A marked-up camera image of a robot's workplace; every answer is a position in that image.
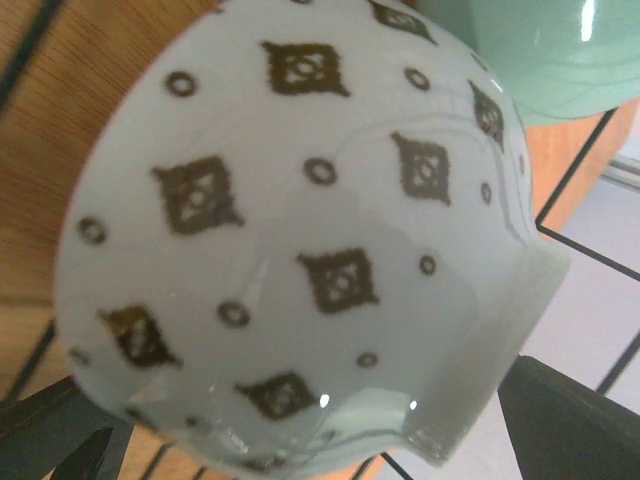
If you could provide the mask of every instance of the small circle motif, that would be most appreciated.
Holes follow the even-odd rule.
[[[406,68],[404,75],[409,80],[409,83],[416,87],[418,90],[427,91],[431,88],[429,79],[420,71],[415,68]]]
[[[218,307],[218,318],[229,328],[243,328],[249,325],[251,316],[238,302],[224,302]]]
[[[316,185],[333,185],[338,174],[333,164],[324,158],[312,158],[304,163],[304,173]]]
[[[436,273],[436,261],[433,257],[425,255],[420,259],[420,270],[427,276],[431,276]]]
[[[165,87],[176,97],[190,97],[198,90],[198,83],[190,73],[177,71],[167,76]]]
[[[482,199],[484,200],[484,203],[489,205],[491,203],[491,198],[493,196],[493,193],[491,192],[491,187],[489,186],[488,183],[485,182],[482,184],[480,191],[482,192]]]
[[[101,245],[107,239],[107,229],[98,219],[85,217],[78,222],[82,239],[90,245]]]
[[[357,363],[361,368],[373,368],[378,364],[378,356],[371,352],[363,353],[358,357]]]

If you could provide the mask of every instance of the ceramic bowl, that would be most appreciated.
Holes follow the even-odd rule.
[[[640,95],[640,2],[417,0],[484,58],[525,125],[594,115]]]
[[[60,339],[104,409],[244,477],[451,455],[567,269],[523,128],[399,2],[232,0],[149,67],[63,227]]]

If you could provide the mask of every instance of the wood grain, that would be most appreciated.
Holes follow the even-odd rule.
[[[39,0],[0,2],[6,63]],[[0,392],[6,391],[51,315],[56,240],[73,186],[111,112],[162,49],[215,0],[68,0],[0,123]],[[560,228],[624,142],[637,102],[623,107],[546,224]],[[528,132],[535,201],[548,198],[597,118]],[[54,345],[25,394],[67,375]],[[136,429],[120,478],[137,479],[161,440]],[[382,468],[375,463],[366,478]],[[326,479],[348,478],[350,471]],[[174,448],[154,479],[191,478],[197,465]],[[209,472],[207,479],[223,476]]]

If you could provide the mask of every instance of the black metal rack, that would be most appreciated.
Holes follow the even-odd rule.
[[[63,4],[63,0],[43,0],[0,79],[0,115]],[[542,208],[536,226],[554,240],[640,281],[640,273],[544,225],[616,111],[602,116]],[[0,478],[39,480],[55,468],[52,480],[116,480],[130,425],[94,406],[70,378],[18,400],[54,338],[51,321],[0,403]],[[515,362],[498,393],[525,480],[640,478],[640,417],[605,397],[638,350],[640,331],[595,391],[534,359],[521,357]],[[165,443],[159,448],[141,480],[152,478],[171,447]],[[391,455],[380,455],[401,478],[412,480]],[[360,478],[374,460],[363,462],[352,478]],[[201,468],[194,480],[205,472]]]

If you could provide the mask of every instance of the brown diamond motif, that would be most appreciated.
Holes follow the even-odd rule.
[[[473,82],[469,82],[473,90],[474,112],[480,129],[492,138],[504,152],[504,118],[502,110],[486,93]]]
[[[379,303],[373,291],[371,262],[361,248],[332,255],[299,255],[309,274],[316,306],[334,314],[365,303]]]
[[[409,140],[398,132],[391,135],[400,151],[401,183],[413,198],[440,200],[449,198],[449,156],[437,143]]]
[[[427,29],[427,26],[422,20],[419,20],[411,15],[400,12],[393,8],[380,5],[373,0],[369,0],[369,3],[373,7],[373,13],[376,17],[376,20],[382,25],[418,35],[420,37],[426,38],[434,45],[437,45],[436,41],[431,36],[429,30]]]
[[[225,224],[244,224],[234,208],[230,175],[221,158],[154,168],[153,174],[162,183],[164,210],[174,233],[195,235]]]
[[[273,421],[284,420],[318,404],[316,396],[294,372],[277,375],[251,386],[236,385],[236,391],[249,397],[260,413]]]
[[[132,305],[122,310],[98,312],[109,327],[120,352],[137,368],[150,368],[164,364],[182,366],[162,339],[157,321],[143,305]]]
[[[351,94],[342,84],[340,56],[331,45],[262,42],[269,54],[271,88],[282,95],[306,93]]]

